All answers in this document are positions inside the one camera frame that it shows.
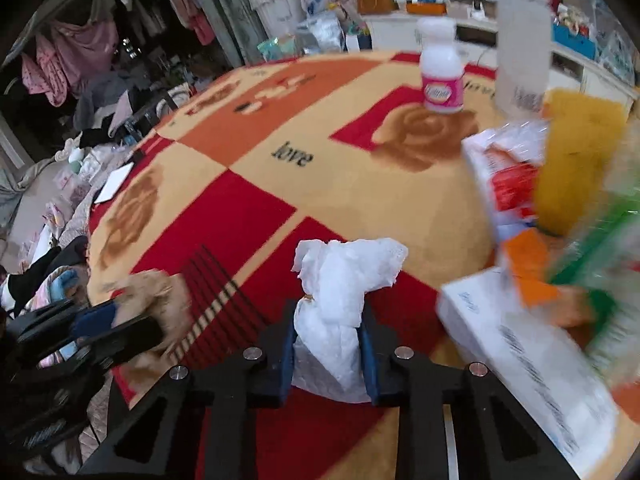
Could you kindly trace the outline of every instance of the beige cloth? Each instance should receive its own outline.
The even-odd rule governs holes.
[[[191,300],[182,276],[169,276],[162,270],[132,274],[107,286],[109,290],[120,288],[123,292],[115,298],[118,309],[113,326],[148,312],[164,332],[164,339],[158,346],[120,367],[122,377],[140,398],[171,367],[169,354],[193,323],[189,313]]]

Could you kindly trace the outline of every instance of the white cabinet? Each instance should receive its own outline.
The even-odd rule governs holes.
[[[422,43],[415,20],[367,20],[371,43],[376,50],[420,52]]]
[[[420,52],[422,50],[422,41],[416,28],[419,18],[420,16],[404,12],[365,16],[365,21],[371,32],[373,48],[376,50]],[[497,32],[497,23],[495,22],[457,21],[458,27],[476,28],[492,33]],[[497,50],[495,48],[466,41],[457,41],[456,45],[463,62],[476,63],[489,68],[498,67]],[[559,56],[561,59],[577,65],[579,70],[574,72],[582,73],[582,76],[581,79],[576,79],[554,67],[549,71],[548,89],[568,88],[588,95],[617,101],[622,103],[626,112],[629,113],[631,105],[638,98],[638,93],[635,89],[620,82],[601,66],[567,47],[553,43],[552,50],[554,56]]]

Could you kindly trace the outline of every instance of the pink clothing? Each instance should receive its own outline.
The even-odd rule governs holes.
[[[51,22],[51,36],[62,69],[75,96],[94,76],[111,70],[111,58],[118,46],[113,20],[86,25]]]
[[[213,32],[209,20],[202,12],[199,12],[191,18],[190,23],[201,45],[208,45],[216,39],[216,33]]]
[[[175,13],[178,15],[180,23],[182,23],[185,28],[190,28],[196,33],[200,44],[208,45],[216,38],[209,20],[207,20],[207,17],[196,6],[193,0],[169,1]]]
[[[66,77],[53,45],[41,34],[36,34],[36,61],[22,54],[22,82],[29,94],[47,96],[55,107],[66,100]]]

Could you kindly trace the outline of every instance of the white tissue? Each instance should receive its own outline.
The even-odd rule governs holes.
[[[313,298],[302,298],[293,317],[294,386],[342,402],[370,401],[356,332],[364,295],[393,285],[407,253],[391,238],[298,244],[291,270]]]

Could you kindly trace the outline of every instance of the cord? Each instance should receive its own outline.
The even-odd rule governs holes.
[[[482,54],[480,54],[480,57],[478,58],[478,61],[476,61],[476,65],[480,65],[480,60],[482,59],[482,56],[484,56],[484,54],[489,52],[492,48],[493,48],[492,46],[488,46],[486,49],[484,49],[482,51]]]

